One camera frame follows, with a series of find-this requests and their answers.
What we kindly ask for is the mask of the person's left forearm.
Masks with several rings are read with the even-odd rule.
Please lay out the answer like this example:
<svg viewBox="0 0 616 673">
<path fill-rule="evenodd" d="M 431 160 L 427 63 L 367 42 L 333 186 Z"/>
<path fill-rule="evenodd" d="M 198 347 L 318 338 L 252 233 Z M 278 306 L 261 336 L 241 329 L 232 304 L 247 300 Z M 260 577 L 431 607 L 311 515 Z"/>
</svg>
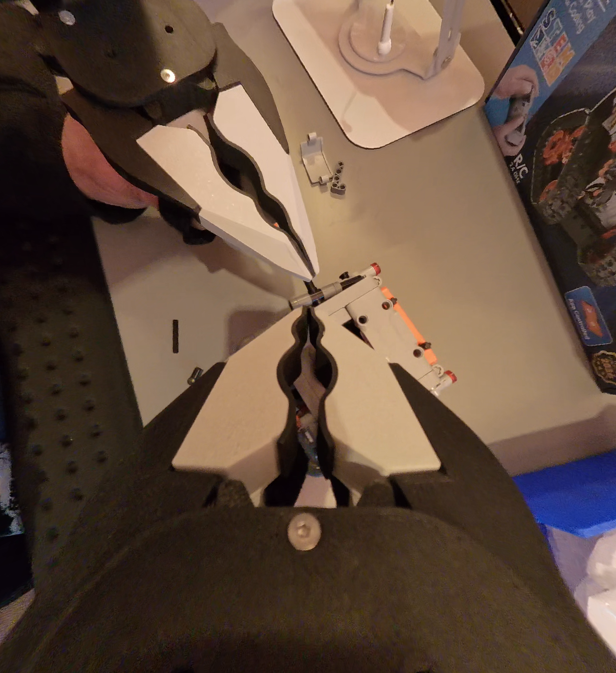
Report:
<svg viewBox="0 0 616 673">
<path fill-rule="evenodd" d="M 53 221 L 90 209 L 69 176 L 61 135 L 66 110 L 34 51 L 36 22 L 0 4 L 0 215 Z"/>
</svg>

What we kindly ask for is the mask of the person's left hand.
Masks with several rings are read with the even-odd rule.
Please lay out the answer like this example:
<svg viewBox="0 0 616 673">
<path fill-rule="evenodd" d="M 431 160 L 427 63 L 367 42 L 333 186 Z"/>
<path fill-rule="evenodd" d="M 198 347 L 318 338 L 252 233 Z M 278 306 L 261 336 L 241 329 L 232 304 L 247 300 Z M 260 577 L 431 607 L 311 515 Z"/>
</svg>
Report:
<svg viewBox="0 0 616 673">
<path fill-rule="evenodd" d="M 158 197 L 122 177 L 89 132 L 69 114 L 63 122 L 61 150 L 70 178 L 86 198 L 125 209 L 158 208 Z"/>
</svg>

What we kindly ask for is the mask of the grey toy brick model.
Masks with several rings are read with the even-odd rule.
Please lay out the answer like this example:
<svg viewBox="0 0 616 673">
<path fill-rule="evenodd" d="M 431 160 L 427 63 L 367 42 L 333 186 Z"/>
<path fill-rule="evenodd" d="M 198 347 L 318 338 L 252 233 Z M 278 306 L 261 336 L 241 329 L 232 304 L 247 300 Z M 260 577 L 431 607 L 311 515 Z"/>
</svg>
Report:
<svg viewBox="0 0 616 673">
<path fill-rule="evenodd" d="M 337 282 L 316 288 L 306 284 L 308 291 L 290 300 L 290 307 L 311 307 L 320 317 L 328 316 L 361 339 L 391 365 L 403 368 L 434 396 L 452 386 L 457 378 L 444 368 L 432 349 L 414 326 L 395 295 L 384 286 L 380 267 L 371 264 L 350 276 L 344 273 Z M 312 421 L 310 436 L 317 439 L 318 412 L 323 386 L 314 372 L 313 336 L 301 356 L 302 372 L 294 384 L 296 396 Z"/>
</svg>

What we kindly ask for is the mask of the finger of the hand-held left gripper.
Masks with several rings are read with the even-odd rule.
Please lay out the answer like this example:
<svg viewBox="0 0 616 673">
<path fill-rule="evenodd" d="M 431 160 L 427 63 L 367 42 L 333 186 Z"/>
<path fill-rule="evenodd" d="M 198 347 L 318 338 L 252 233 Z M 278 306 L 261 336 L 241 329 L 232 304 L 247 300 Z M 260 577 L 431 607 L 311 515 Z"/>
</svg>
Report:
<svg viewBox="0 0 616 673">
<path fill-rule="evenodd" d="M 253 198 L 225 179 L 214 150 L 198 130 L 158 125 L 137 144 L 196 202 L 209 230 L 227 244 L 303 281 L 314 279 L 298 243 L 267 222 Z"/>
<path fill-rule="evenodd" d="M 241 84 L 221 90 L 208 114 L 208 132 L 217 157 L 246 176 L 272 233 L 283 233 L 298 263 L 294 274 L 318 274 L 312 227 L 292 158 Z"/>
</svg>

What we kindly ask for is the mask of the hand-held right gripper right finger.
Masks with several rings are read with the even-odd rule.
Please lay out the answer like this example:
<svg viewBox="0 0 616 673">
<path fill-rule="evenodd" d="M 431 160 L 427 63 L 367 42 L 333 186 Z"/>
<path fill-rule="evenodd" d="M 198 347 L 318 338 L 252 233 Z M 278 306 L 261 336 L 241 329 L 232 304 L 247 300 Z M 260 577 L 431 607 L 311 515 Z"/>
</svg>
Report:
<svg viewBox="0 0 616 673">
<path fill-rule="evenodd" d="M 437 472 L 440 459 L 396 377 L 405 370 L 328 316 L 313 315 L 313 344 L 324 476 L 361 495 L 389 476 Z"/>
</svg>

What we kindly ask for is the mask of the blue plastic bin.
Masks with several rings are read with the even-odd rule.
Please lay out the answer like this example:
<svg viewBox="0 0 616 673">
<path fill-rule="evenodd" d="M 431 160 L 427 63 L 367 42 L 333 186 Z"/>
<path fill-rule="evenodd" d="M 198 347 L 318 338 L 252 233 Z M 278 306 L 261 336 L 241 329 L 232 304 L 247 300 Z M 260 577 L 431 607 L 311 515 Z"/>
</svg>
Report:
<svg viewBox="0 0 616 673">
<path fill-rule="evenodd" d="M 585 539 L 616 530 L 616 450 L 513 480 L 542 529 Z"/>
</svg>

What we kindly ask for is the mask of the small grey toy part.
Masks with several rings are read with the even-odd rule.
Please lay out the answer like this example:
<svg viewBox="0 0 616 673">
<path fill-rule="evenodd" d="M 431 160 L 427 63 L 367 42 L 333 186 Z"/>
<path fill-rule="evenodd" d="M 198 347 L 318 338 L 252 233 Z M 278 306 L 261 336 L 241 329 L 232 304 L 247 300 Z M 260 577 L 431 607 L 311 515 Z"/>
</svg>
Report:
<svg viewBox="0 0 616 673">
<path fill-rule="evenodd" d="M 316 132 L 310 132 L 300 144 L 300 155 L 311 184 L 324 186 L 330 182 L 333 171 L 323 153 L 322 137 Z"/>
</svg>

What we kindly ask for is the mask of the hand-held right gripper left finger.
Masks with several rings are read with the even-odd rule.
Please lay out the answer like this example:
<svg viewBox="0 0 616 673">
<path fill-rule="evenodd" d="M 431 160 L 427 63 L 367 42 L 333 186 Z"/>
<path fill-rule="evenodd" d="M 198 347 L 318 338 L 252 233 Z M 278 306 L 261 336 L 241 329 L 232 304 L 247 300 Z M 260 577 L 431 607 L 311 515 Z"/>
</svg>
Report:
<svg viewBox="0 0 616 673">
<path fill-rule="evenodd" d="M 229 357 L 173 468 L 240 481 L 249 491 L 290 476 L 300 452 L 292 394 L 300 358 L 295 310 Z"/>
</svg>

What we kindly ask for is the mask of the robot kit box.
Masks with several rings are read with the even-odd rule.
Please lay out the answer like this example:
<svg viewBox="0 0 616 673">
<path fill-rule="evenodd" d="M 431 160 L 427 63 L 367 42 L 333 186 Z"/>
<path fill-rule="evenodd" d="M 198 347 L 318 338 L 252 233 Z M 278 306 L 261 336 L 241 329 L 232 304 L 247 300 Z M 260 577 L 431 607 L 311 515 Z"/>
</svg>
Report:
<svg viewBox="0 0 616 673">
<path fill-rule="evenodd" d="M 602 392 L 616 394 L 616 1 L 547 1 L 483 111 Z"/>
</svg>

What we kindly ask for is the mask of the white stand base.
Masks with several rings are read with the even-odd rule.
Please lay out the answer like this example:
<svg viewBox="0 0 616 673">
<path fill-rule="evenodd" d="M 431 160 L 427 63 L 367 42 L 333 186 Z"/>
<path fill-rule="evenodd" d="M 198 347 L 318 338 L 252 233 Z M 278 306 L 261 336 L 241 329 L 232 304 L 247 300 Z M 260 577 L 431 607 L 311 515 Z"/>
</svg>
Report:
<svg viewBox="0 0 616 673">
<path fill-rule="evenodd" d="M 377 54 L 387 1 L 274 1 L 272 13 L 345 136 L 385 147 L 466 110 L 485 92 L 461 42 L 464 1 L 395 1 L 391 51 Z"/>
</svg>

